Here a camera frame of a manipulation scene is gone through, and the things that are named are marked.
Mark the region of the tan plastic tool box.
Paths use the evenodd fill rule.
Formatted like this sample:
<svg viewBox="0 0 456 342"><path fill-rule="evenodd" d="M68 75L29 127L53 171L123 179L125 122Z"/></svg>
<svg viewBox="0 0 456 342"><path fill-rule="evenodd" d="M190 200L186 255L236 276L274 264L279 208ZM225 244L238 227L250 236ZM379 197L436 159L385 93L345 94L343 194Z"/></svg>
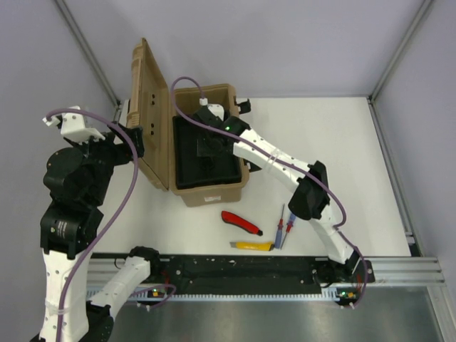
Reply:
<svg viewBox="0 0 456 342"><path fill-rule="evenodd" d="M142 128L141 172L188 207L238 202L249 181L246 161L232 154L229 138L188 119L198 119L202 95L209 104L222 107L219 115L228 122L248 113L249 101L237 103L236 90L227 83L170 90L145 38L133 49L131 72L126 124Z"/></svg>

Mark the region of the black tool box tray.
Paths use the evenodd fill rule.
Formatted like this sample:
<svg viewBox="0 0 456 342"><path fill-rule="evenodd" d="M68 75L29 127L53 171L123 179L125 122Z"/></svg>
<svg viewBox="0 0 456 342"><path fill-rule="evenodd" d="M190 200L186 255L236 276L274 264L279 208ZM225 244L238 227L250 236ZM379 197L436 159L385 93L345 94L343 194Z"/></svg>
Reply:
<svg viewBox="0 0 456 342"><path fill-rule="evenodd" d="M175 183L179 190L210 185L230 185L242 180L239 158L227 152L199 156L198 146L211 132L187 122L172 119L175 150Z"/></svg>

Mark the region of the red utility knife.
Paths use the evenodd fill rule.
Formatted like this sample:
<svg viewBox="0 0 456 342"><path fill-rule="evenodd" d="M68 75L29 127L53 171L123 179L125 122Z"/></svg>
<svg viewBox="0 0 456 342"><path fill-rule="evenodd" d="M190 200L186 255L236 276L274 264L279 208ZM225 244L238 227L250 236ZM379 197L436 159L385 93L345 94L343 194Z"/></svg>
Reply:
<svg viewBox="0 0 456 342"><path fill-rule="evenodd" d="M224 223L238 227L249 234L257 235L260 237L263 235L263 231L261 231L258 226L232 212L221 211L221 218Z"/></svg>

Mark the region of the red handle screwdriver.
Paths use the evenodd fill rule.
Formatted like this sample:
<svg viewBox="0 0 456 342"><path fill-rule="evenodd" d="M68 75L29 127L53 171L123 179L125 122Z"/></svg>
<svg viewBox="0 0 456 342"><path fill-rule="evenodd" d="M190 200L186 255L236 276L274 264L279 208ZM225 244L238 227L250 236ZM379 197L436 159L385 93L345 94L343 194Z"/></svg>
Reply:
<svg viewBox="0 0 456 342"><path fill-rule="evenodd" d="M275 242L274 242L274 247L276 249L281 248L283 226L284 226L284 208L285 208L285 204L282 205L281 216L279 219L279 223L277 225L276 237L275 237Z"/></svg>

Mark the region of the blue handle screwdriver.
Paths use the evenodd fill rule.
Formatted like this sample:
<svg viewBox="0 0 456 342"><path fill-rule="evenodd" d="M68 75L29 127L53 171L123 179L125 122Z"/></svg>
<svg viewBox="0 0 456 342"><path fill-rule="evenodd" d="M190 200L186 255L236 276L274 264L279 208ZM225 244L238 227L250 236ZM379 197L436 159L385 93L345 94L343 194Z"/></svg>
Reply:
<svg viewBox="0 0 456 342"><path fill-rule="evenodd" d="M286 240L287 234L291 231L291 228L294 226L295 220L296 220L296 215L293 214L293 213L291 213L291 214L289 215L288 221L286 222L286 229L284 229L284 227L283 227L281 248L282 248L282 246L283 246L283 244L284 244L284 241Z"/></svg>

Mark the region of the yellow utility knife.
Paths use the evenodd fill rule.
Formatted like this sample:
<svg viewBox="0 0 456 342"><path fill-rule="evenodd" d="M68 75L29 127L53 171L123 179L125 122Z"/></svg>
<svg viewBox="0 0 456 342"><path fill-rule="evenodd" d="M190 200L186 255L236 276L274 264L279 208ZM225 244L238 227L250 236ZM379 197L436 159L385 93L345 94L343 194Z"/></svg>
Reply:
<svg viewBox="0 0 456 342"><path fill-rule="evenodd" d="M231 242L230 246L235 249L270 252L274 249L273 242Z"/></svg>

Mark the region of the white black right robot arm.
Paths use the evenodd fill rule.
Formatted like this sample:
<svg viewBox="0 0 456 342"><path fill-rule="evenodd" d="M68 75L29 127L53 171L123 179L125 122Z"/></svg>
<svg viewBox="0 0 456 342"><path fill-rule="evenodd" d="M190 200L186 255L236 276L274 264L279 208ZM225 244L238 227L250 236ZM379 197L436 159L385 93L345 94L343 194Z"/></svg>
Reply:
<svg viewBox="0 0 456 342"><path fill-rule="evenodd" d="M280 181L290 192L290 212L311 223L326 248L333 275L342 282L358 274L360 252L346 238L341 227L347 213L340 199L329 189L326 166L319 161L303 162L267 142L248 123L236 116L225 121L208 106L187 119L211 133L227 152L255 164Z"/></svg>

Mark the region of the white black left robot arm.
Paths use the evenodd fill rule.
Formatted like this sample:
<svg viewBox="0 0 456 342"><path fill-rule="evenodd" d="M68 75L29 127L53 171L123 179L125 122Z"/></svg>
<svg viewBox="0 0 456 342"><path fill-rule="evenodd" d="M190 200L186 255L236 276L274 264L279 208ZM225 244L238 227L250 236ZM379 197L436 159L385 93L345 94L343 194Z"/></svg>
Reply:
<svg viewBox="0 0 456 342"><path fill-rule="evenodd" d="M160 278L158 251L135 247L103 289L86 297L90 244L103 218L99 208L114 168L144 155L142 134L141 128L119 126L100 140L72 142L49 157L43 183L51 203L40 222L46 309L34 341L107 341L120 308L140 283Z"/></svg>

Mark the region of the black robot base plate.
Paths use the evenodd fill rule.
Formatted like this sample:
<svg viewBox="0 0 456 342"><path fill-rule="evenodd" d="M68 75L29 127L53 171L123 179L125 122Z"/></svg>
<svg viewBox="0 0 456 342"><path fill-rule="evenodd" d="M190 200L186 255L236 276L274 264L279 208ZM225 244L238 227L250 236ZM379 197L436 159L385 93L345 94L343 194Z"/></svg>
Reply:
<svg viewBox="0 0 456 342"><path fill-rule="evenodd" d="M371 263L359 262L354 274L314 256L223 256L162 254L144 284L165 283L184 294L295 294L323 285L373 283Z"/></svg>

